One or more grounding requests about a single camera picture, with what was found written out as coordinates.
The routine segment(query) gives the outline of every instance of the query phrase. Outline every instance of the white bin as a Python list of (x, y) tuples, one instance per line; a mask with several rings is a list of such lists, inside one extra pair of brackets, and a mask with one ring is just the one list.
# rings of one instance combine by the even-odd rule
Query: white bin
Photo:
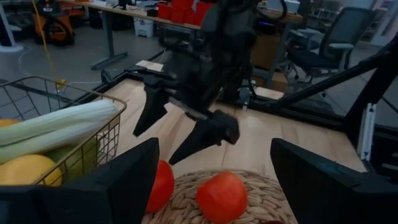
[(134, 28), (137, 36), (152, 37), (154, 35), (154, 21), (134, 18)]

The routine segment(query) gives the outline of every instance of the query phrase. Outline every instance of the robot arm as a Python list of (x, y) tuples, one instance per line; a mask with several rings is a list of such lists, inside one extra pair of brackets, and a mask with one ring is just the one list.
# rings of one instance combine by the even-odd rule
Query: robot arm
[[(252, 74), (250, 52), (256, 43), (253, 27), (259, 17), (265, 17), (257, 4), (257, 0), (218, 1), (208, 10), (201, 26), (205, 35), (202, 47), (210, 56), (168, 45), (173, 55), (165, 65), (165, 78), (145, 77), (147, 100), (134, 135), (142, 134), (163, 117), (167, 113), (164, 105), (168, 102), (197, 122), (170, 158), (171, 164), (212, 145), (220, 145), (222, 140), (235, 144), (239, 139), (236, 118), (220, 110), (212, 113), (208, 108), (230, 85), (240, 85), (243, 78)], [(286, 5), (283, 0), (281, 4), (284, 13), (278, 18), (266, 18), (268, 21), (283, 19)]]

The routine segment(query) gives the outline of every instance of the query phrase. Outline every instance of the wooden table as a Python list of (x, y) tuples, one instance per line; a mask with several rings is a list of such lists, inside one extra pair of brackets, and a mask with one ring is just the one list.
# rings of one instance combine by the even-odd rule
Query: wooden table
[[(147, 16), (147, 13), (144, 9), (138, 8), (136, 6), (128, 6), (127, 10), (122, 10), (119, 7), (113, 8), (113, 6), (107, 5), (104, 1), (99, 1), (99, 0), (92, 0), (90, 2), (78, 2), (78, 1), (74, 1), (74, 0), (59, 0), (59, 1), (69, 2), (72, 4), (79, 5), (79, 6), (91, 7), (94, 9), (99, 9), (103, 12), (102, 13), (102, 22), (103, 22), (103, 29), (106, 34), (106, 45), (107, 45), (107, 50), (108, 50), (108, 56), (104, 59), (101, 59), (99, 62), (95, 62), (91, 66), (92, 70), (97, 70), (97, 69), (103, 68), (103, 67), (109, 65), (110, 63), (116, 62), (118, 60), (121, 60), (124, 57), (127, 57), (127, 52), (123, 52), (120, 54), (114, 53), (113, 35), (112, 35), (112, 28), (111, 28), (111, 23), (110, 23), (112, 13), (137, 17), (137, 18), (141, 18), (141, 19), (149, 19), (149, 20), (156, 21), (156, 22), (186, 27), (186, 28), (193, 29), (193, 30), (200, 29), (200, 26), (196, 26), (196, 25), (178, 24), (178, 23), (169, 21), (167, 19), (161, 19), (158, 17)], [(273, 11), (273, 10), (267, 10), (267, 9), (262, 9), (262, 12), (263, 12), (263, 14), (265, 14), (269, 17), (279, 17), (282, 14), (282, 12), (280, 12), (280, 11)], [(283, 56), (284, 44), (287, 40), (289, 30), (290, 30), (292, 24), (299, 23), (299, 22), (301, 22), (301, 20), (302, 20), (302, 16), (300, 16), (300, 15), (287, 14), (286, 17), (281, 21), (281, 23), (286, 23), (286, 27), (285, 27), (284, 33), (282, 34), (282, 37), (280, 38), (278, 51), (276, 53), (274, 63), (272, 64), (271, 69), (267, 73), (267, 76), (266, 76), (268, 88), (271, 86), (272, 76), (277, 68), (277, 64), (279, 63), (279, 61), (281, 60), (281, 58)]]
[[(283, 93), (257, 88), (257, 94), (280, 98)], [(160, 158), (168, 160), (194, 126), (180, 108), (168, 103), (168, 113), (144, 134), (132, 135), (140, 117), (146, 94), (143, 83), (126, 79), (105, 94), (127, 102), (121, 115), (117, 155), (151, 137), (158, 137)], [(358, 171), (365, 167), (356, 155), (353, 146), (343, 133), (301, 123), (291, 119), (261, 113), (243, 111), (230, 106), (214, 104), (212, 110), (221, 109), (239, 121), (241, 137), (235, 145), (223, 141), (221, 146), (211, 146), (173, 166), (175, 177), (203, 169), (246, 169), (269, 175), (277, 180), (270, 157), (272, 138), (282, 138)]]

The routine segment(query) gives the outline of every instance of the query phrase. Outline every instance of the green apple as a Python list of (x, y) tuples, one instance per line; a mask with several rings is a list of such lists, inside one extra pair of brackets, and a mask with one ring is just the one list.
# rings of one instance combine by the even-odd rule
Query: green apple
[[(97, 153), (100, 146), (101, 143), (97, 141), (96, 138), (91, 138), (83, 146), (83, 160), (81, 159), (81, 150), (77, 150), (68, 159), (66, 159), (65, 163), (60, 164), (60, 169), (63, 173), (63, 184), (67, 183), (70, 180), (81, 177), (83, 174), (91, 172), (96, 167)], [(76, 147), (77, 145), (65, 145), (46, 152), (44, 155), (54, 162), (58, 162)]]

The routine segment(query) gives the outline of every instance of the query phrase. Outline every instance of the orange vacuum cleaner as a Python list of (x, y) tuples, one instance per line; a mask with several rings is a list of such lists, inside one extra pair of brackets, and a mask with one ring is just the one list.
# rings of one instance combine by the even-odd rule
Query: orange vacuum cleaner
[(33, 10), (35, 18), (35, 42), (45, 41), (59, 47), (75, 43), (75, 33), (70, 25), (69, 15), (63, 12), (55, 0), (39, 0), (36, 4), (37, 11)]

